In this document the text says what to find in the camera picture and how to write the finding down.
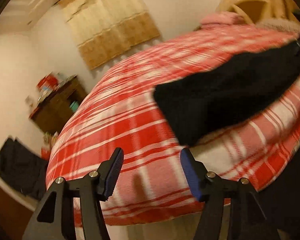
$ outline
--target metal screw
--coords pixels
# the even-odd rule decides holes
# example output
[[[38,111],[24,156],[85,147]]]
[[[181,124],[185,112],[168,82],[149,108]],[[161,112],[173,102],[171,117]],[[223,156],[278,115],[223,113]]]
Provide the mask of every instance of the metal screw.
[[[63,177],[56,178],[56,183],[60,184],[64,181]]]
[[[206,175],[211,179],[215,177],[215,173],[213,171],[209,171]]]
[[[250,182],[249,182],[249,180],[247,178],[242,178],[241,179],[241,183],[242,184],[249,184]]]
[[[94,178],[94,177],[98,176],[98,172],[97,171],[90,171],[89,176],[91,178]]]

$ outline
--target ceiling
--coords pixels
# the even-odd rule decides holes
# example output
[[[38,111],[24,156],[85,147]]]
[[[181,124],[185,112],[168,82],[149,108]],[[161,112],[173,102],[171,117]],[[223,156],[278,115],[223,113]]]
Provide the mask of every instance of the ceiling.
[[[27,31],[58,0],[10,0],[0,14],[0,34]]]

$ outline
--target plaid comforter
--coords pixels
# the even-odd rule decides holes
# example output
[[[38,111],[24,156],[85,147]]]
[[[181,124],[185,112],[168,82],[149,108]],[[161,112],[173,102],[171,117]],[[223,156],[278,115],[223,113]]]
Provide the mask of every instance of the plaid comforter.
[[[167,220],[199,212],[180,164],[180,150],[152,98],[154,86],[218,67],[232,55],[281,46],[293,33],[232,25],[153,46],[112,67],[63,128],[52,150],[47,187],[59,176],[83,177],[115,147],[124,163],[113,196],[102,203],[109,225]],[[300,144],[300,77],[262,113],[209,134],[191,149],[223,178],[247,177],[257,190],[274,181]],[[81,224],[75,201],[76,225]]]

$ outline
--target black bag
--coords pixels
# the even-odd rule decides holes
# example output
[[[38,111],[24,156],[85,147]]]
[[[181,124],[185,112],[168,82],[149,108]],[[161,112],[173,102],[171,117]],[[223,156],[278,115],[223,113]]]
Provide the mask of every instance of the black bag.
[[[29,151],[17,139],[8,138],[0,150],[0,177],[24,195],[40,200],[46,192],[48,161]]]

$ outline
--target wooden door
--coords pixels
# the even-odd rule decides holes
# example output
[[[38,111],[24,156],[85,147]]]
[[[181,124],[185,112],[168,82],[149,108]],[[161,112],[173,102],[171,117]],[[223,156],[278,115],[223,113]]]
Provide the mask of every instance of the wooden door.
[[[0,239],[21,240],[32,214],[0,187]]]

